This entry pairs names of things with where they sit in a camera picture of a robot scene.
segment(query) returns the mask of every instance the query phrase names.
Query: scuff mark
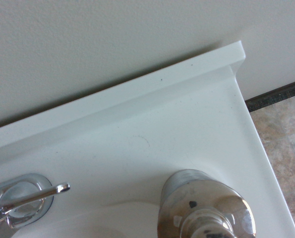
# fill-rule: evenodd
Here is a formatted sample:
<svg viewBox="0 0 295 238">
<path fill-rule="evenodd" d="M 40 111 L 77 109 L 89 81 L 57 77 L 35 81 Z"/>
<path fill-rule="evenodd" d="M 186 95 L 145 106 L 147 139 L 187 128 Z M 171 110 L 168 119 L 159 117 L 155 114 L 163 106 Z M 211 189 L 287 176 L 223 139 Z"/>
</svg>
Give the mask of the scuff mark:
<svg viewBox="0 0 295 238">
<path fill-rule="evenodd" d="M 151 145 L 149 144 L 148 140 L 144 136 L 138 135 L 138 136 L 135 136 L 135 137 L 139 137 L 139 138 L 144 139 L 147 142 L 148 147 L 151 147 Z"/>
</svg>

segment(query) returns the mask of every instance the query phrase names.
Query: sink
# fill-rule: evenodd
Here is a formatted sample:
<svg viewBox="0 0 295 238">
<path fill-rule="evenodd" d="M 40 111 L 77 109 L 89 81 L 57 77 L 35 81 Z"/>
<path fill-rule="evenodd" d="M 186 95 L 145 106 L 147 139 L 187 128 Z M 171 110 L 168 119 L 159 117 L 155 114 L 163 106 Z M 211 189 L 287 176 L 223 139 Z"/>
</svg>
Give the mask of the sink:
<svg viewBox="0 0 295 238">
<path fill-rule="evenodd" d="M 236 42 L 1 127 L 0 182 L 71 185 L 13 237 L 156 238 L 165 181 L 195 169 L 243 196 L 258 238 L 295 238 L 236 82 L 244 59 Z"/>
</svg>

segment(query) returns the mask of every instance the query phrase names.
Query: vanity top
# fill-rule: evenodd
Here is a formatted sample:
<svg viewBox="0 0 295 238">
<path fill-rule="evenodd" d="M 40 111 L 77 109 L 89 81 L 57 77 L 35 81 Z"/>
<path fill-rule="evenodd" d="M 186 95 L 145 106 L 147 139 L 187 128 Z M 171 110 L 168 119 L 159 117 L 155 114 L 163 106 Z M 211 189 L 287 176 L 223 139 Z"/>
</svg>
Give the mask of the vanity top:
<svg viewBox="0 0 295 238">
<path fill-rule="evenodd" d="M 241 42 L 0 128 L 0 182 L 71 190 L 14 237 L 157 237 L 161 190 L 196 169 L 250 205 L 258 238 L 295 226 L 236 82 Z"/>
</svg>

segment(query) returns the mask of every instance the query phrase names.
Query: faucet base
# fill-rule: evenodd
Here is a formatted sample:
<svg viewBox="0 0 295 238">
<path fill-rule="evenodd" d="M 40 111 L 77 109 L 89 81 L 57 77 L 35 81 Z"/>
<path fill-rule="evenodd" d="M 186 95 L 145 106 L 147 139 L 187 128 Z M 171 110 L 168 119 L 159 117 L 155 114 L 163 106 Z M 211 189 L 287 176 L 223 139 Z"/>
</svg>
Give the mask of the faucet base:
<svg viewBox="0 0 295 238">
<path fill-rule="evenodd" d="M 12 201 L 51 187 L 47 178 L 39 174 L 27 174 L 0 183 L 0 201 Z M 0 237 L 11 237 L 23 226 L 43 217 L 52 205 L 50 196 L 19 206 L 0 218 Z"/>
</svg>

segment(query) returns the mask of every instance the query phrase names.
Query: white sink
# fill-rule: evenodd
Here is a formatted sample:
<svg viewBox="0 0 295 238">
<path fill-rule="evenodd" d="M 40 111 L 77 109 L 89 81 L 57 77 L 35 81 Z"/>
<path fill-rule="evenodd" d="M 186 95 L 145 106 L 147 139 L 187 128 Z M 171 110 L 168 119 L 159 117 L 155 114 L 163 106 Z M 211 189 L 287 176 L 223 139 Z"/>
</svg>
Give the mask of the white sink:
<svg viewBox="0 0 295 238">
<path fill-rule="evenodd" d="M 249 203 L 258 238 L 295 226 L 236 83 L 241 42 L 0 128 L 0 182 L 71 190 L 14 237 L 156 238 L 161 189 L 204 171 Z"/>
</svg>

